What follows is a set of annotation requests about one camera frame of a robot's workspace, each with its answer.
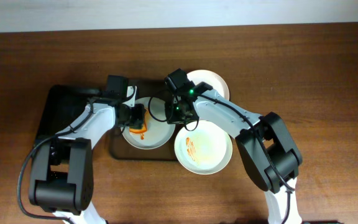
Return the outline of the orange green scrub sponge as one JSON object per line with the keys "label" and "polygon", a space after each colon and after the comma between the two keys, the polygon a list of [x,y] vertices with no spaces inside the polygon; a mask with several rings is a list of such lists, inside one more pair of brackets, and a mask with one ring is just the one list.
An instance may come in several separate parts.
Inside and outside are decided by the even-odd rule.
{"label": "orange green scrub sponge", "polygon": [[129,123],[129,132],[134,134],[146,132],[148,120],[149,112],[147,109],[140,107],[134,110]]}

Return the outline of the white plate with ketchup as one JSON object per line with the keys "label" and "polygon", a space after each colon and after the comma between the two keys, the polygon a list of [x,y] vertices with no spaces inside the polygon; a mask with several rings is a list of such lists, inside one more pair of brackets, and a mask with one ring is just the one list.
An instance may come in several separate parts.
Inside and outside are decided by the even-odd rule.
{"label": "white plate with ketchup", "polygon": [[[154,117],[159,120],[165,120],[165,102],[159,98],[153,98],[150,109]],[[138,149],[155,149],[164,145],[173,135],[175,130],[174,124],[159,122],[151,115],[145,116],[147,130],[144,133],[136,134],[126,128],[123,132],[124,139]]]}

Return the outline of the pink plate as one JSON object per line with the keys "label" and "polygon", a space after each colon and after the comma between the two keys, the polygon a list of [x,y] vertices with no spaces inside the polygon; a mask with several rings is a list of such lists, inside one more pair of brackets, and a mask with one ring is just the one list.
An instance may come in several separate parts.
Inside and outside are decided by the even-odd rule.
{"label": "pink plate", "polygon": [[211,85],[223,98],[230,99],[230,92],[227,83],[217,73],[209,70],[194,70],[187,73],[187,77],[195,85],[205,82]]}

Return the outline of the cream plate with sauce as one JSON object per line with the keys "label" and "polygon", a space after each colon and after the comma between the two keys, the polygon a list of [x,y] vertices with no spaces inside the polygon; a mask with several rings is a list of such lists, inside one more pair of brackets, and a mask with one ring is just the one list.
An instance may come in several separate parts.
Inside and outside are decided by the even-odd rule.
{"label": "cream plate with sauce", "polygon": [[228,133],[212,122],[192,122],[179,130],[174,142],[179,163],[188,171],[210,175],[224,169],[232,157]]}

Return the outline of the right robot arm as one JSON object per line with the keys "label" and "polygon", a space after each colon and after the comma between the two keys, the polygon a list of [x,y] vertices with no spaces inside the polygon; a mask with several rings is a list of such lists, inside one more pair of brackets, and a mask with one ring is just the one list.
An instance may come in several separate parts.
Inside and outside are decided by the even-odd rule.
{"label": "right robot arm", "polygon": [[264,191],[269,223],[301,223],[295,185],[303,162],[283,119],[247,111],[204,82],[168,83],[173,101],[166,106],[169,123],[203,119],[234,138],[247,175]]}

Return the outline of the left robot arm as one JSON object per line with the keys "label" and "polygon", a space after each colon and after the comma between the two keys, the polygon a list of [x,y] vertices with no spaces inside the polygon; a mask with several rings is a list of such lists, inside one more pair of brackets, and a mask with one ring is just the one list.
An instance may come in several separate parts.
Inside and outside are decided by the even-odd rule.
{"label": "left robot arm", "polygon": [[93,148],[115,127],[138,128],[145,111],[135,103],[138,89],[124,84],[105,90],[54,86],[49,93],[33,149],[29,202],[44,220],[105,223],[93,196]]}

